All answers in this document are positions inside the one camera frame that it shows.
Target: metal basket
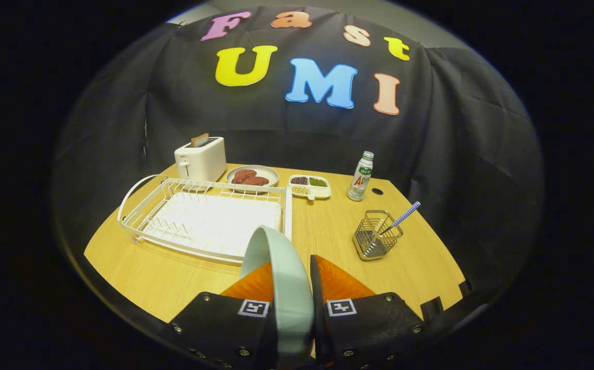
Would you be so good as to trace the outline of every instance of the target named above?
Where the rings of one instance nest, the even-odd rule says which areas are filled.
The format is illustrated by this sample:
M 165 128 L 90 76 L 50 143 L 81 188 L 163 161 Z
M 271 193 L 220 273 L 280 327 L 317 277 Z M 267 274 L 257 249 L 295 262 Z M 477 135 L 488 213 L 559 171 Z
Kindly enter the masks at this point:
M 384 257 L 403 234 L 400 225 L 397 225 L 388 230 L 386 234 L 380 235 L 394 221 L 388 211 L 366 211 L 363 220 L 358 224 L 352 237 L 356 251 L 358 251 L 358 257 L 365 261 L 378 260 Z

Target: dish rack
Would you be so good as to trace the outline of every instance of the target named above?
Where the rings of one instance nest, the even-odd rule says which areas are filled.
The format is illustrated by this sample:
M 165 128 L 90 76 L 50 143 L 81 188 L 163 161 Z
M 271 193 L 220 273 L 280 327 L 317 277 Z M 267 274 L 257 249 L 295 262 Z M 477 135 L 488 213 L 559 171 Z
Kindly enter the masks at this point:
M 155 176 L 167 179 L 123 216 L 130 194 Z M 292 240 L 292 197 L 287 188 L 151 175 L 125 195 L 117 220 L 135 243 L 146 239 L 184 253 L 242 263 L 250 237 L 260 225 Z

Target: plate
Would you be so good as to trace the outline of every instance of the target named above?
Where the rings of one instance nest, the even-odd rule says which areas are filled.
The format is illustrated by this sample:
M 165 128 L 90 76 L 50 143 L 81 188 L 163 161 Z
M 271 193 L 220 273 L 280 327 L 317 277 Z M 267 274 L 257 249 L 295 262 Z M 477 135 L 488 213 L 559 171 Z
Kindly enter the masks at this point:
M 235 173 L 237 173 L 237 171 L 240 170 L 254 170 L 257 173 L 256 176 L 261 176 L 269 180 L 269 183 L 267 183 L 266 185 L 262 185 L 262 187 L 273 187 L 278 183 L 278 173 L 269 167 L 260 166 L 259 164 L 250 164 L 248 166 L 239 166 L 234 169 L 231 169 L 228 175 L 226 175 L 226 182 L 233 183 Z M 235 183 L 235 185 L 240 187 L 240 189 L 236 189 L 236 191 L 239 192 L 256 190 L 256 187 L 254 187 L 253 185 L 242 185 L 240 183 Z
M 308 185 L 301 185 L 300 183 L 292 183 L 292 179 L 295 177 L 305 177 L 308 179 Z M 316 178 L 318 180 L 322 180 L 325 182 L 325 187 L 318 187 L 316 185 L 311 185 L 311 178 Z M 292 191 L 292 195 L 298 197 L 307 197 L 309 200 L 315 199 L 325 199 L 331 196 L 331 186 L 327 179 L 320 177 L 320 176 L 311 176 L 311 175 L 292 175 L 287 182 L 290 185 L 290 190 Z M 296 192 L 295 188 L 304 188 L 308 191 L 307 194 L 300 194 Z

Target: letter m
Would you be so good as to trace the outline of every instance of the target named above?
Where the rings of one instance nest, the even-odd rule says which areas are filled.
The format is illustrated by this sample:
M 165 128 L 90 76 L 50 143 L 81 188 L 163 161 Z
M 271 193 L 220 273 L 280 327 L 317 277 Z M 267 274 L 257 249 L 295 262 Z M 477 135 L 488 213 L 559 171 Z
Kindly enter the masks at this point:
M 317 103 L 331 90 L 331 95 L 327 98 L 329 105 L 347 109 L 354 107 L 354 102 L 351 101 L 351 80 L 358 73 L 356 68 L 337 65 L 325 77 L 313 59 L 294 58 L 290 60 L 290 64 L 295 66 L 295 78 L 292 91 L 285 94 L 288 101 L 306 103 L 307 85 Z

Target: toaster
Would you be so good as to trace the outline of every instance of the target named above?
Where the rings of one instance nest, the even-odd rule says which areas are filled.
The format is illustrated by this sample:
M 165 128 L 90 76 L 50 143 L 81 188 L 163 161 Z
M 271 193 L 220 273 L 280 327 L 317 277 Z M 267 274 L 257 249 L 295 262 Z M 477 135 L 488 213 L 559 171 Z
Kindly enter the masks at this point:
M 224 138 L 212 136 L 198 146 L 192 143 L 174 152 L 179 178 L 216 182 L 226 171 Z

